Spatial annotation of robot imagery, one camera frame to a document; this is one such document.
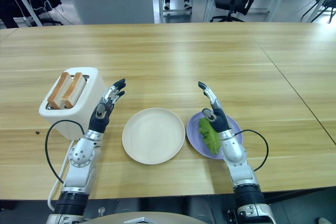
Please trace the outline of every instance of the bread slice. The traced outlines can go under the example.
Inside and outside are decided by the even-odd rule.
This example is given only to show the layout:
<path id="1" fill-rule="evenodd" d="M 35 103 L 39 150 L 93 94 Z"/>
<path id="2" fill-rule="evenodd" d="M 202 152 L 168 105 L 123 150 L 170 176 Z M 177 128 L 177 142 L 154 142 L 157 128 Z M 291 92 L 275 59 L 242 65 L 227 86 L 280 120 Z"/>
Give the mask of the bread slice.
<path id="1" fill-rule="evenodd" d="M 85 78 L 82 73 L 76 73 L 74 79 L 69 86 L 68 90 L 65 92 L 61 100 L 64 102 L 64 105 L 70 109 L 76 105 L 78 98 L 80 97 L 84 87 L 85 87 Z"/>
<path id="2" fill-rule="evenodd" d="M 52 91 L 51 95 L 48 97 L 47 101 L 55 110 L 65 109 L 64 102 L 61 100 L 65 92 L 68 90 L 72 83 L 71 75 L 67 72 L 63 72 L 59 78 L 59 81 Z"/>

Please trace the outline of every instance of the green lettuce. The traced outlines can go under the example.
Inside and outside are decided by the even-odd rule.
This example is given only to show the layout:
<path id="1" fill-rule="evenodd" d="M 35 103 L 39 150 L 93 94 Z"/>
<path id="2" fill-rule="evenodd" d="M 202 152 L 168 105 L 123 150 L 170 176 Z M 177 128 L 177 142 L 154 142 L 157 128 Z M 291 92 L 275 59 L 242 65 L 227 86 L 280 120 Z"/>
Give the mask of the green lettuce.
<path id="1" fill-rule="evenodd" d="M 220 140 L 218 133 L 211 127 L 207 118 L 201 118 L 198 121 L 199 132 L 203 135 L 203 142 L 212 154 L 218 154 L 220 149 Z"/>

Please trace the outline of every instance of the floor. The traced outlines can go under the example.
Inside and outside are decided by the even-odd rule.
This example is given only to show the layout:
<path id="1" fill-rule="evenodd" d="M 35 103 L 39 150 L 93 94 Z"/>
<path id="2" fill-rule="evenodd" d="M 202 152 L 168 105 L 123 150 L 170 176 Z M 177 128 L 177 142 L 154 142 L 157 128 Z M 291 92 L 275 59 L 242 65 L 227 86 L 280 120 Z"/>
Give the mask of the floor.
<path id="1" fill-rule="evenodd" d="M 56 10 L 49 12 L 50 16 L 58 21 L 63 22 L 64 25 L 79 25 L 81 24 L 79 17 L 76 13 L 74 5 L 71 0 L 61 0 L 62 5 L 58 6 Z M 242 14 L 236 14 L 235 16 L 246 21 L 246 22 L 264 22 L 267 18 L 267 13 L 253 10 L 253 8 L 267 7 L 270 0 L 255 0 L 252 9 L 249 13 L 244 16 Z M 182 8 L 183 0 L 171 0 L 171 8 Z M 282 0 L 281 5 L 275 14 L 275 22 L 302 22 L 301 16 L 315 3 L 314 0 Z M 204 7 L 206 0 L 193 0 L 193 11 L 190 15 L 185 14 L 164 14 L 165 23 L 197 23 L 202 22 L 204 17 Z M 159 4 L 158 0 L 153 0 L 154 7 L 154 21 L 155 23 L 160 23 L 159 16 Z M 226 15 L 227 11 L 221 9 L 214 9 L 213 16 Z M 330 13 L 322 14 L 315 22 L 316 23 L 327 23 L 329 20 Z M 41 14 L 40 17 L 48 17 L 47 14 Z M 306 15 L 303 19 L 305 21 L 309 17 Z M 16 19 L 19 27 L 27 27 L 27 24 L 22 20 L 22 18 Z M 0 29 L 5 28 L 4 24 L 0 22 Z"/>
<path id="2" fill-rule="evenodd" d="M 270 196 L 268 194 L 267 198 L 277 201 L 277 198 Z M 209 224 L 227 224 L 230 223 L 226 217 L 227 210 L 235 207 L 235 201 L 233 195 L 90 200 L 85 216 L 90 219 L 98 217 L 98 209 L 102 207 L 104 215 L 129 211 L 165 211 L 189 215 Z M 335 207 L 336 187 L 281 199 L 271 204 L 277 224 L 315 224 L 319 217 L 336 224 Z M 44 200 L 18 201 L 13 210 L 0 211 L 0 223 L 42 224 L 49 214 L 51 211 Z"/>

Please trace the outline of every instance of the robotic hand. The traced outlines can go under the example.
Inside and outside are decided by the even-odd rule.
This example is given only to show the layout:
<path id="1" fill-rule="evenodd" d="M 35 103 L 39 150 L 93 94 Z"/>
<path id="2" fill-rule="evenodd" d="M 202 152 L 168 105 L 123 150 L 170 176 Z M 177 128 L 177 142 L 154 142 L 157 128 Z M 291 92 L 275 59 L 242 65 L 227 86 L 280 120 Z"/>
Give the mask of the robotic hand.
<path id="1" fill-rule="evenodd" d="M 125 94 L 125 79 L 117 81 L 103 95 L 89 122 L 89 129 L 69 153 L 69 172 L 64 181 L 54 214 L 47 224 L 76 224 L 84 221 L 83 212 L 96 177 L 96 163 L 109 117 L 115 103 Z"/>
<path id="2" fill-rule="evenodd" d="M 223 148 L 223 160 L 226 162 L 233 184 L 237 203 L 238 218 L 241 223 L 273 223 L 276 224 L 269 205 L 265 203 L 260 191 L 259 182 L 253 169 L 247 163 L 247 152 L 239 144 L 235 133 L 225 116 L 224 110 L 214 92 L 204 83 L 198 82 L 204 95 L 210 99 L 213 111 L 203 109 L 212 128 L 218 132 Z"/>

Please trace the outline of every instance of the white cable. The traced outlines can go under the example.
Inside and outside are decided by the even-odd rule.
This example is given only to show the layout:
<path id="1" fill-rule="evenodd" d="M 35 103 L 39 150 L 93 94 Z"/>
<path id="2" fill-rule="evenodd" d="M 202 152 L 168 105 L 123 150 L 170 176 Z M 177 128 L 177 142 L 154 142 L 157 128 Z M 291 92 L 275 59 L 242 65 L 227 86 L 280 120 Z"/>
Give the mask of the white cable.
<path id="1" fill-rule="evenodd" d="M 21 7 L 20 7 L 20 5 L 19 5 L 19 3 L 15 0 L 15 3 L 17 4 L 17 6 L 20 8 L 20 11 L 21 11 L 21 14 L 22 14 L 22 18 L 23 18 L 23 20 L 24 21 L 26 21 L 26 16 L 24 15 L 24 13 L 23 13 L 23 11 L 22 11 L 22 9 L 21 9 Z"/>
<path id="2" fill-rule="evenodd" d="M 67 20 L 59 11 L 58 11 L 58 9 L 56 9 L 56 8 L 54 8 L 55 9 L 55 11 L 64 19 L 64 20 L 66 20 L 67 22 L 69 22 L 70 24 L 72 24 L 72 25 L 74 25 L 74 23 L 72 23 L 72 22 L 70 22 L 69 20 Z"/>
<path id="3" fill-rule="evenodd" d="M 71 150 L 71 148 L 72 148 L 74 142 L 75 142 L 75 140 L 72 140 L 72 141 L 71 141 L 71 143 L 70 143 L 70 145 L 69 145 L 69 148 L 68 148 L 68 151 L 67 151 L 67 154 L 66 154 L 65 157 L 64 157 L 64 160 L 63 160 L 63 164 L 62 164 L 61 170 L 59 171 L 59 174 L 58 174 L 58 177 L 60 177 L 60 178 L 62 177 L 63 172 L 64 172 L 64 169 L 65 169 L 65 167 L 66 167 L 66 165 L 67 165 L 67 163 L 68 163 L 68 156 L 69 156 L 70 150 Z M 54 195 L 54 192 L 55 192 L 55 190 L 56 190 L 56 187 L 57 187 L 58 183 L 59 183 L 59 180 L 56 179 L 56 181 L 55 181 L 55 183 L 54 183 L 54 186 L 52 187 L 52 189 L 51 189 L 51 191 L 50 191 L 50 194 L 49 194 L 49 196 L 48 196 L 48 201 L 47 201 L 47 203 L 48 203 L 48 207 L 50 208 L 51 211 L 55 211 L 54 207 L 51 205 L 51 198 L 52 198 L 53 195 Z"/>

